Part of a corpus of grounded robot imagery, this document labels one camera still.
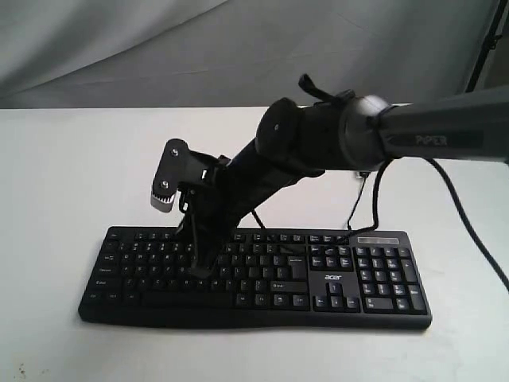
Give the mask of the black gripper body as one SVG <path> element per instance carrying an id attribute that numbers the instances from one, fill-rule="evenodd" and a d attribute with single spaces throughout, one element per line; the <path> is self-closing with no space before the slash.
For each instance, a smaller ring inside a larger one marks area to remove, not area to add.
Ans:
<path id="1" fill-rule="evenodd" d="M 209 187 L 193 188 L 193 216 L 181 224 L 181 233 L 195 238 L 199 255 L 218 254 L 239 222 L 280 189 L 324 173 L 300 162 L 271 161 L 253 146 L 244 147 L 227 163 L 217 162 L 212 170 Z"/>

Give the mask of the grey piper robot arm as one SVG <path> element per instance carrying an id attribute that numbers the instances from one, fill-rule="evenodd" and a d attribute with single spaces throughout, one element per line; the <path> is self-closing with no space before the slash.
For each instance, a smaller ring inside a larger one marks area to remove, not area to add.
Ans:
<path id="1" fill-rule="evenodd" d="M 201 157 L 200 180 L 185 182 L 188 210 L 177 232 L 192 240 L 191 275 L 207 278 L 239 222 L 302 178 L 328 170 L 380 171 L 404 157 L 508 160 L 506 88 L 396 105 L 351 90 L 329 94 L 307 75 L 299 85 L 314 105 L 276 101 L 236 156 Z"/>

